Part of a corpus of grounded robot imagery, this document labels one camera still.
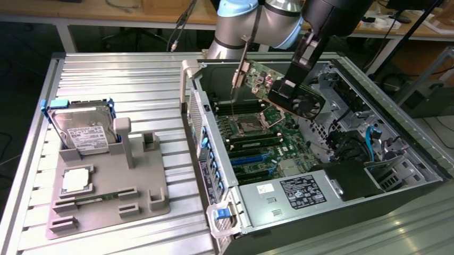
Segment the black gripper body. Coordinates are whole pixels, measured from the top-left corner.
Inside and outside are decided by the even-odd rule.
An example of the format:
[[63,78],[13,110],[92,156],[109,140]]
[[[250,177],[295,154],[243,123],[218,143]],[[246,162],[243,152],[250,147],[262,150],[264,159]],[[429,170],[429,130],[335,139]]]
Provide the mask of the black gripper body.
[[307,0],[302,17],[315,38],[348,36],[371,6],[372,0]]

